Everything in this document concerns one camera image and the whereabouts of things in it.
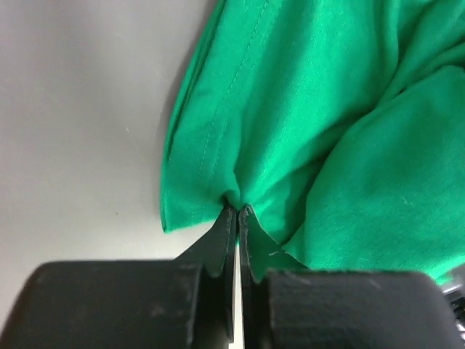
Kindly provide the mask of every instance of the gray background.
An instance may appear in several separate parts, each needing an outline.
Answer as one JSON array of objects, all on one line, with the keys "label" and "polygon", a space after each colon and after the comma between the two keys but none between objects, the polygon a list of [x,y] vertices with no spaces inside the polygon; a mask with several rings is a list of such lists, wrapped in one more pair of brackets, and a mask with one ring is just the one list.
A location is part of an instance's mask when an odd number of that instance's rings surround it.
[{"label": "gray background", "polygon": [[174,257],[207,229],[163,235],[158,183],[214,2],[0,0],[0,328],[40,263]]}]

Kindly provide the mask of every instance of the stitching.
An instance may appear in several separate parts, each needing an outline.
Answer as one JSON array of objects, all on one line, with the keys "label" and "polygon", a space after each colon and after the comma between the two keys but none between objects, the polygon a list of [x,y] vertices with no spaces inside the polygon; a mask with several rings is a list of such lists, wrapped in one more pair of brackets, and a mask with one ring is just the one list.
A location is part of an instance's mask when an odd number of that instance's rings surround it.
[{"label": "stitching", "polygon": [[[243,58],[242,58],[242,60],[241,60],[241,62],[240,62],[239,68],[238,68],[237,71],[235,72],[235,75],[234,75],[233,80],[231,81],[231,84],[230,84],[229,87],[227,88],[227,91],[226,91],[225,95],[223,96],[222,100],[219,102],[219,104],[218,104],[218,106],[217,106],[217,109],[215,110],[215,114],[214,114],[214,116],[213,116],[213,119],[211,120],[211,124],[210,124],[210,128],[209,128],[209,133],[207,134],[207,137],[206,137],[205,147],[204,147],[204,149],[203,149],[203,154],[202,154],[202,159],[201,159],[201,165],[200,165],[200,167],[199,167],[197,177],[200,177],[201,172],[202,172],[202,169],[203,169],[203,165],[204,165],[204,162],[205,162],[206,150],[207,150],[207,148],[208,148],[208,146],[209,146],[209,142],[210,142],[210,138],[211,138],[211,131],[213,130],[213,126],[214,126],[215,121],[216,121],[216,119],[217,119],[219,109],[220,109],[220,107],[222,107],[223,102],[225,101],[226,97],[229,95],[229,93],[230,93],[230,91],[231,91],[231,89],[232,89],[232,87],[233,87],[233,85],[234,85],[234,83],[235,83],[235,81],[236,81],[236,79],[237,79],[237,77],[238,77],[238,74],[239,74],[240,70],[242,69],[242,67],[243,67],[243,65],[244,65],[244,63],[245,63],[245,61],[246,61],[246,58],[248,57],[248,51],[249,51],[250,48],[251,48],[251,42],[253,41],[253,39],[254,39],[254,37],[255,37],[256,30],[257,30],[257,28],[258,28],[258,26],[259,26],[259,23],[260,23],[260,20],[261,20],[261,18],[262,18],[262,15],[263,15],[263,13],[264,13],[264,11],[265,11],[267,5],[268,5],[268,1],[269,1],[269,0],[265,0],[265,3],[263,4],[263,7],[262,7],[262,11],[260,12],[260,14],[259,14],[259,16],[258,16],[258,18],[257,18],[257,20],[256,20],[254,29],[253,29],[253,31],[252,31],[252,34],[251,34],[250,39],[248,40],[247,47],[246,47],[246,51],[244,52],[244,56],[243,56]],[[221,139],[223,138],[224,133],[225,133],[225,131],[222,130],[221,136],[220,136],[220,138],[219,138],[220,148],[221,148],[221,144],[222,144]],[[217,162],[218,162],[218,156],[217,156],[217,159],[216,159],[215,162],[214,162],[214,168],[213,168],[212,175],[210,176],[210,179],[213,178],[213,175],[214,175],[214,173],[215,173],[215,167],[216,167],[216,165],[217,165]],[[202,205],[201,220],[203,220],[203,214],[204,214],[204,212],[205,212],[205,204]],[[193,205],[190,207],[190,217],[191,217],[191,219],[193,219],[193,217],[194,217],[194,206],[193,206]]]},{"label": "stitching", "polygon": [[[266,1],[266,3],[265,3],[264,6],[263,6],[263,9],[262,9],[262,12],[260,13],[259,19],[262,17],[263,12],[264,12],[264,9],[265,9],[265,7],[266,7],[267,5],[268,5],[268,0]],[[263,45],[263,43],[268,39],[268,36],[270,35],[270,32],[271,32],[271,28],[273,27],[273,24],[275,23],[276,18],[278,17],[278,13],[279,13],[279,10],[280,10],[281,6],[282,6],[282,3],[281,3],[280,6],[276,9],[275,16],[274,16],[274,18],[272,19],[270,25],[268,26],[268,30],[267,30],[266,34],[264,35],[264,37],[263,37],[263,40],[262,40],[262,42],[261,42],[261,45]],[[254,34],[255,34],[255,31],[256,31],[256,28],[257,28],[258,24],[259,24],[259,21],[257,21],[257,23],[256,23],[256,25],[255,25],[254,32],[252,33],[252,37],[251,37],[250,42],[248,43],[247,48],[246,48],[246,53],[248,52],[248,49],[250,49],[251,42],[252,42],[252,38],[254,37]],[[237,75],[238,75],[238,73],[239,73],[239,70],[242,68],[243,63],[245,62],[245,60],[246,60],[246,55],[244,55],[244,58],[243,58],[243,60],[242,60],[242,62],[241,62],[241,64],[240,64],[239,69],[238,69],[238,71],[236,72],[236,75],[235,75],[234,79],[232,80],[232,82],[235,81],[235,78],[237,77]],[[252,63],[251,69],[253,69],[253,68],[255,67],[255,65],[256,65],[256,61],[254,61],[254,62]],[[226,96],[227,96],[227,93],[226,93],[225,97],[223,98],[222,102],[220,103],[220,105],[218,106],[218,109],[219,109],[219,107],[222,106],[223,102],[225,101]],[[223,142],[222,140],[223,140],[223,137],[224,137],[224,135],[225,135],[225,130],[226,130],[226,128],[227,128],[227,120],[225,121],[225,123],[224,123],[224,125],[223,125],[223,127],[222,127],[221,136],[219,137],[219,148],[218,148],[218,152],[217,152],[217,157],[215,158],[215,162],[214,162],[214,165],[213,165],[213,171],[212,171],[211,176],[210,176],[210,178],[209,178],[209,182],[211,182],[211,181],[213,180],[214,175],[215,175],[216,170],[217,170],[217,167],[218,167],[219,156],[220,156],[220,154],[221,154],[221,152],[222,152],[223,145],[224,145],[224,142]],[[205,212],[205,204],[202,205],[201,220],[203,220],[203,214],[204,214],[204,212]]]}]

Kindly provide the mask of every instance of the green t-shirt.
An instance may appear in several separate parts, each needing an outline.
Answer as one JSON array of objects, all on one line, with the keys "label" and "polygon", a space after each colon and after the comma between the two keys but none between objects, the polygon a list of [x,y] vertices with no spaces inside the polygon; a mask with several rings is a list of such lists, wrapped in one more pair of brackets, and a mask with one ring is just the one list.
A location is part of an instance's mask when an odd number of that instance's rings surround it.
[{"label": "green t-shirt", "polygon": [[222,0],[163,158],[167,231],[225,199],[310,268],[465,262],[465,0]]}]

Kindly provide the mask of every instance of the seam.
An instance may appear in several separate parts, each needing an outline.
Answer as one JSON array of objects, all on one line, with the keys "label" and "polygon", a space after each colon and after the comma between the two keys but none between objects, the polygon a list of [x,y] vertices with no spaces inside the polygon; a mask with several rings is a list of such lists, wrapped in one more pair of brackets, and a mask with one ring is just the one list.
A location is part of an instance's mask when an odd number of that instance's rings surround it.
[{"label": "seam", "polygon": [[[265,2],[264,6],[263,6],[262,12],[260,13],[259,20],[260,20],[260,18],[262,17],[263,12],[264,12],[264,9],[265,9],[265,7],[268,5],[268,3],[269,3],[269,2],[268,2],[268,0],[267,0],[267,1]],[[271,29],[272,29],[272,27],[273,27],[273,24],[274,24],[275,21],[276,21],[276,18],[278,17],[278,13],[279,13],[279,10],[280,10],[281,6],[282,6],[282,4],[280,4],[280,6],[276,9],[275,16],[274,16],[274,18],[272,19],[270,25],[268,26],[268,30],[267,30],[266,34],[264,35],[262,42],[260,43],[261,45],[263,45],[263,43],[265,43],[266,40],[268,39],[268,37],[270,36]],[[252,33],[252,37],[251,37],[251,39],[250,39],[250,41],[249,41],[249,43],[248,43],[248,45],[247,45],[246,54],[248,53],[248,50],[249,50],[250,47],[251,47],[251,42],[252,42],[252,39],[253,39],[254,34],[255,34],[255,32],[256,32],[256,28],[257,28],[257,26],[258,26],[258,24],[259,24],[259,20],[257,20],[257,23],[256,23],[255,28],[254,28],[254,32]],[[239,70],[242,68],[243,63],[245,62],[245,60],[246,60],[246,55],[244,55],[244,58],[243,58],[243,60],[242,60],[242,62],[241,62],[241,64],[240,64],[240,67],[239,67],[238,71],[236,72],[235,78],[237,77],[237,75],[238,75],[238,73],[239,73]],[[252,63],[251,69],[253,69],[253,68],[255,67],[255,65],[256,65],[256,61],[254,61],[254,62]],[[226,100],[227,93],[226,93],[225,97],[223,98],[222,102],[220,103],[218,109],[222,106],[222,104],[223,104],[224,101]],[[215,162],[214,162],[214,164],[213,164],[213,170],[212,170],[212,172],[211,172],[211,176],[210,176],[210,178],[209,178],[209,182],[211,182],[211,181],[214,179],[214,175],[215,175],[215,173],[216,173],[216,171],[217,171],[219,156],[221,155],[221,152],[222,152],[222,149],[223,149],[223,145],[224,145],[223,137],[224,137],[224,135],[225,135],[225,130],[226,130],[226,128],[227,128],[227,124],[228,124],[228,120],[225,121],[225,123],[224,123],[224,125],[223,125],[223,127],[222,127],[222,130],[221,130],[221,135],[220,135],[220,137],[219,137],[219,148],[218,148],[218,151],[217,151],[217,157],[215,158]],[[202,205],[201,220],[203,220],[204,212],[205,212],[205,204]]]},{"label": "seam", "polygon": [[[258,16],[258,18],[256,20],[256,23],[255,23],[254,29],[252,31],[251,37],[248,40],[248,43],[247,43],[247,46],[246,46],[246,51],[244,52],[244,56],[243,56],[243,58],[242,58],[242,60],[241,60],[241,62],[239,64],[239,68],[235,72],[234,78],[232,78],[233,80],[231,81],[229,87],[227,88],[227,91],[226,91],[225,95],[223,96],[223,98],[221,99],[221,101],[219,102],[219,104],[217,106],[217,109],[215,110],[215,114],[214,114],[213,119],[211,120],[211,123],[210,123],[209,133],[207,134],[207,137],[206,137],[205,147],[203,148],[202,159],[201,159],[200,167],[198,169],[197,178],[200,178],[200,176],[201,176],[203,165],[205,163],[206,150],[207,150],[207,148],[209,146],[209,142],[210,142],[210,139],[211,139],[211,132],[213,130],[213,126],[215,125],[219,109],[222,107],[223,102],[225,101],[226,97],[229,95],[234,83],[236,82],[236,79],[237,79],[237,77],[239,75],[239,72],[242,69],[242,67],[243,67],[243,65],[244,65],[244,63],[246,61],[246,58],[248,57],[248,53],[249,53],[250,48],[251,48],[251,43],[252,43],[252,41],[253,41],[253,39],[255,37],[256,30],[257,30],[257,28],[259,26],[260,20],[262,19],[262,15],[263,15],[264,11],[267,8],[268,3],[269,3],[269,0],[265,0],[265,3],[263,4],[263,7],[262,7],[262,11],[260,12],[260,14],[259,14],[259,16]],[[223,138],[224,133],[225,133],[224,130],[222,130],[221,136],[219,138],[220,147],[221,147],[221,144],[222,144],[222,138]],[[213,168],[212,175],[210,176],[210,179],[213,177],[213,174],[215,173],[215,167],[216,167],[216,164],[218,162],[217,159],[214,162],[214,168]],[[205,204],[202,205],[201,220],[203,220],[204,212],[205,212]],[[194,217],[194,206],[192,205],[190,207],[190,219],[193,219],[193,217]]]},{"label": "seam", "polygon": [[160,219],[164,231],[168,229],[168,222],[170,221],[166,213],[166,195],[164,194],[166,187],[166,171],[168,163],[171,160],[171,150],[173,145],[174,134],[176,133],[177,126],[179,126],[178,123],[182,119],[185,104],[188,103],[190,99],[191,92],[193,90],[193,87],[195,86],[195,81],[198,79],[198,76],[202,71],[211,44],[214,41],[219,21],[221,20],[222,13],[225,9],[225,3],[226,0],[218,0],[218,3],[215,4],[213,12],[211,13],[211,17],[208,19],[205,28],[203,29],[203,33],[199,38],[197,47],[194,50],[193,56],[191,58],[192,61],[189,62],[189,65],[185,71],[185,76],[182,79],[182,82],[179,86],[178,94],[184,92],[182,93],[183,97],[180,100],[179,95],[177,96],[175,104],[171,111],[171,118],[175,116],[174,118],[177,120],[174,120],[175,122],[169,122],[168,125],[166,139],[163,143],[161,176],[158,184],[160,188]]}]

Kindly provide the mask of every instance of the cloth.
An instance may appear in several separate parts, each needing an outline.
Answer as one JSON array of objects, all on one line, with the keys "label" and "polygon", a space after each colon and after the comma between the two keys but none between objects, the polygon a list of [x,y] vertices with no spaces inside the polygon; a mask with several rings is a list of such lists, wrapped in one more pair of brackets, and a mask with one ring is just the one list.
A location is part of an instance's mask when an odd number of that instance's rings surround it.
[{"label": "cloth", "polygon": [[250,204],[310,268],[465,262],[465,1],[229,0],[170,121],[171,231]]}]

